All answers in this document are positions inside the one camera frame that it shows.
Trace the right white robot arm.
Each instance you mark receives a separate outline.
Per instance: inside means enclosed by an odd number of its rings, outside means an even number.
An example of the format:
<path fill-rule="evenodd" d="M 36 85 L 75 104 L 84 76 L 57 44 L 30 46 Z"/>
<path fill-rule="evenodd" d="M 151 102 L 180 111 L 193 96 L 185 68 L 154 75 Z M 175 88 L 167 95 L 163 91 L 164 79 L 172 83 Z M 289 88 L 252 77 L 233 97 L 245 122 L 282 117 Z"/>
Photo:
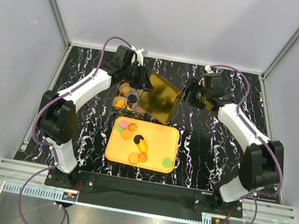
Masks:
<path fill-rule="evenodd" d="M 218 73 L 207 73 L 201 81 L 190 78 L 182 91 L 183 101 L 198 109 L 207 109 L 229 129 L 243 151 L 235 178 L 207 197 L 206 205 L 222 214 L 237 201 L 265 188 L 281 187 L 284 146 L 261 133 L 240 110 L 236 100 L 226 95 Z"/>

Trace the orange bear cookie top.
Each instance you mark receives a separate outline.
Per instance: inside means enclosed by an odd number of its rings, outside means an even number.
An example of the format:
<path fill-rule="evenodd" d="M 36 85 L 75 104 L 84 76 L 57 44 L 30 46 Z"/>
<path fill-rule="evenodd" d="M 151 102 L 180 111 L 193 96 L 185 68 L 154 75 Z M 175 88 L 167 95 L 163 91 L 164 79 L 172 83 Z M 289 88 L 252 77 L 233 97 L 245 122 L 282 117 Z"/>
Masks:
<path fill-rule="evenodd" d="M 123 98 L 119 99 L 115 104 L 115 107 L 117 108 L 124 108 L 125 106 L 126 106 L 126 100 Z"/>

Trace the black round cookie top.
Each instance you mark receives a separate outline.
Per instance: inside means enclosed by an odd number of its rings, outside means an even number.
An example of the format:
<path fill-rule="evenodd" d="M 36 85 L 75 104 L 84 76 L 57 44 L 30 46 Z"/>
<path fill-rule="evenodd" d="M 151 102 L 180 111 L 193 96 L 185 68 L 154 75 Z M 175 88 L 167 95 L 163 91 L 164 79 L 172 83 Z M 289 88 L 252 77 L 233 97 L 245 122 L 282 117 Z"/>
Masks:
<path fill-rule="evenodd" d="M 129 95 L 128 96 L 128 100 L 129 100 L 129 102 L 130 103 L 136 103 L 137 102 L 137 96 L 135 96 L 135 95 Z"/>

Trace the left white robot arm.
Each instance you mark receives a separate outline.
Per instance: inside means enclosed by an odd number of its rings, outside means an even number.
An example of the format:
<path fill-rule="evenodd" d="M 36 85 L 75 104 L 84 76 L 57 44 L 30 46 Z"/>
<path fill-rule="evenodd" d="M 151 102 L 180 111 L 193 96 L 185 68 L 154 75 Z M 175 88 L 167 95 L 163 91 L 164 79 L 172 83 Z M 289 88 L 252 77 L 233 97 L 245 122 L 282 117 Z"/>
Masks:
<path fill-rule="evenodd" d="M 75 172 L 76 160 L 72 139 L 78 130 L 77 112 L 98 93 L 126 81 L 135 89 L 152 91 L 148 71 L 144 65 L 145 49 L 118 46 L 110 59 L 101 57 L 90 74 L 72 86 L 54 92 L 47 90 L 42 98 L 39 112 L 32 125 L 32 139 L 38 145 L 48 146 L 54 164 L 50 170 L 66 188 L 80 187 Z"/>

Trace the gold tin lid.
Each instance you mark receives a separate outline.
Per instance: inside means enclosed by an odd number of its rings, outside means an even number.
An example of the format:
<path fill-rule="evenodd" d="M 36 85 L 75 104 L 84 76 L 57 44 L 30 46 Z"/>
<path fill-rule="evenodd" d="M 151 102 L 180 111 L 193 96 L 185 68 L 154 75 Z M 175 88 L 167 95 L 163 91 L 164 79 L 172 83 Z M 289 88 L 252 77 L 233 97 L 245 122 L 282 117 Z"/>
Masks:
<path fill-rule="evenodd" d="M 180 102 L 182 92 L 158 73 L 149 78 L 153 90 L 143 91 L 139 106 L 160 123 L 168 125 Z"/>

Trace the plain orange round cookie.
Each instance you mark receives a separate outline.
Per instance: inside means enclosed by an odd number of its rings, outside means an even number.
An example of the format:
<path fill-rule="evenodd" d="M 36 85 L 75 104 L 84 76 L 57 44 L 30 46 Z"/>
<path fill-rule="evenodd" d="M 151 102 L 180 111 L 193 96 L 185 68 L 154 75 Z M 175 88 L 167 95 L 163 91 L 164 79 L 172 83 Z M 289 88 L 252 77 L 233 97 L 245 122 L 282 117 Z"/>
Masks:
<path fill-rule="evenodd" d="M 130 87 L 124 87 L 123 89 L 122 89 L 122 92 L 125 94 L 125 93 L 128 93 L 128 92 L 130 92 Z"/>

